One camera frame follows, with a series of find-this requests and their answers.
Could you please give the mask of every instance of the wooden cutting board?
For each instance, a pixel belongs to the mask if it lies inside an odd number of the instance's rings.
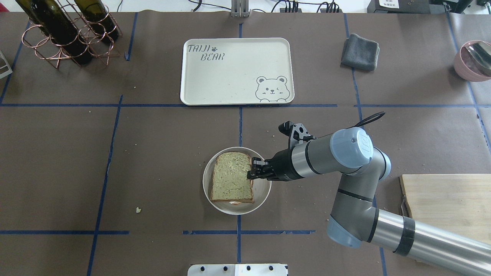
[[[491,244],[491,174],[404,174],[409,217]]]

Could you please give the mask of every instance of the red object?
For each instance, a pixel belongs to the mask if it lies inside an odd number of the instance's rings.
[[[8,11],[8,9],[0,3],[0,11]]]

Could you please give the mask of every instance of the white label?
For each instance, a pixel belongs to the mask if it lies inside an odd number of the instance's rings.
[[[399,0],[379,0],[379,4],[380,6],[386,8],[393,8],[393,9],[399,8]]]

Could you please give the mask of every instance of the brown table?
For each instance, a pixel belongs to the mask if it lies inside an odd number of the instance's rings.
[[[0,275],[177,276],[191,264],[237,262],[286,263],[290,275],[456,275],[330,240],[339,173],[273,183],[265,204],[239,217],[208,203],[201,177],[223,148],[266,158],[284,149],[277,126],[286,120],[321,136],[381,110],[365,127],[393,165],[379,208],[398,212],[402,174],[490,173],[491,82],[468,83],[452,68],[457,46],[491,41],[490,16],[114,16],[129,61],[55,70],[20,45],[27,17],[0,13],[0,49],[14,68],[0,80]],[[350,32],[380,44],[376,71],[340,66]],[[184,106],[184,42],[239,36],[290,42],[293,102]]]

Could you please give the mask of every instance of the plate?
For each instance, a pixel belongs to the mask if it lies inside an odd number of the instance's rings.
[[[241,203],[234,205],[229,202],[212,202],[210,200],[209,193],[211,192],[213,182],[213,169],[215,168],[218,155],[225,152],[241,152],[249,155],[251,158],[258,157],[261,158],[261,160],[264,159],[261,155],[251,149],[244,147],[230,147],[215,154],[205,167],[205,171],[203,173],[203,191],[205,192],[208,202],[210,202],[217,210],[220,210],[226,214],[245,215],[259,208],[266,201],[266,198],[268,198],[268,195],[270,194],[271,181],[260,178],[254,179],[254,184],[252,185],[254,203]]]
[[[181,101],[186,105],[285,104],[294,96],[290,44],[284,38],[184,44]]]

